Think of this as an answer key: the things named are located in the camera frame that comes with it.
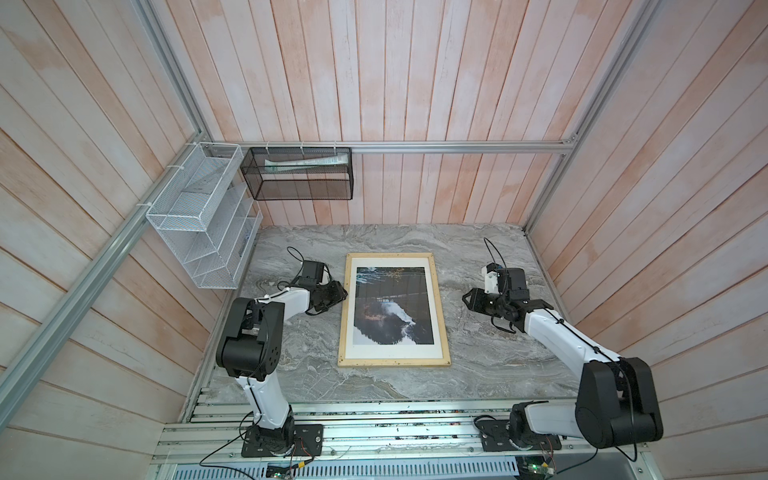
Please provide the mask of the waterfall photo print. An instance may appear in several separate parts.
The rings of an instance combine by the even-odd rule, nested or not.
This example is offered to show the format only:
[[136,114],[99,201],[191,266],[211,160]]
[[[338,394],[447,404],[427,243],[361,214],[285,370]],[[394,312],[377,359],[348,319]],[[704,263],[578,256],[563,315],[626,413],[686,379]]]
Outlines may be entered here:
[[352,340],[355,345],[435,343],[426,270],[421,266],[355,269]]

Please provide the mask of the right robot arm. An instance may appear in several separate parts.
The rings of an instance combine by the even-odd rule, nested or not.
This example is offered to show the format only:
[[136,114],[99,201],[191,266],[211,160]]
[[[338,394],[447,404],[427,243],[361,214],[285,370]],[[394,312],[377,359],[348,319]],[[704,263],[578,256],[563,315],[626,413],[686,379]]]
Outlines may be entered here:
[[560,437],[587,441],[596,449],[655,442],[664,435],[650,366],[624,357],[580,332],[553,306],[530,296],[520,268],[486,265],[484,285],[463,295],[464,305],[511,330],[537,340],[577,377],[573,401],[529,401],[514,405],[505,430],[522,450]]

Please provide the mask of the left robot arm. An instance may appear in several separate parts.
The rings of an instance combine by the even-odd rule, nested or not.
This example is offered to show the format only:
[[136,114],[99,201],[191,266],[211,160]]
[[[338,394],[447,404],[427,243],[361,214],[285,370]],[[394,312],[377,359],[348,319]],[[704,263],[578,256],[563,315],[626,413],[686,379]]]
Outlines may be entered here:
[[279,292],[233,301],[215,361],[240,385],[252,408],[253,424],[244,436],[248,456],[283,454],[295,443],[292,407],[276,373],[285,321],[299,314],[319,315],[346,298],[325,263],[303,261]]

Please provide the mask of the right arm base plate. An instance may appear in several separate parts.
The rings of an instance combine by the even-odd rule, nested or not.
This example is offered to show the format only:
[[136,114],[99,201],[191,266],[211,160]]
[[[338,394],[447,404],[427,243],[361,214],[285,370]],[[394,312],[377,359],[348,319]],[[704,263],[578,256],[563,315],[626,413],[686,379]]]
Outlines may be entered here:
[[478,431],[484,452],[508,452],[562,449],[562,442],[557,435],[544,435],[524,430],[517,432],[509,420],[482,415],[473,420]]

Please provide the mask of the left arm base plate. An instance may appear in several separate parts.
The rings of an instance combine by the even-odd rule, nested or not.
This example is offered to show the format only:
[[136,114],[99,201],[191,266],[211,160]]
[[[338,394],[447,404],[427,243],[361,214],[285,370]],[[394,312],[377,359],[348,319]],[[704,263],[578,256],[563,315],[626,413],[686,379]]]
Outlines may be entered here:
[[279,429],[250,426],[241,449],[244,458],[272,456],[320,456],[324,439],[321,424],[286,424]]

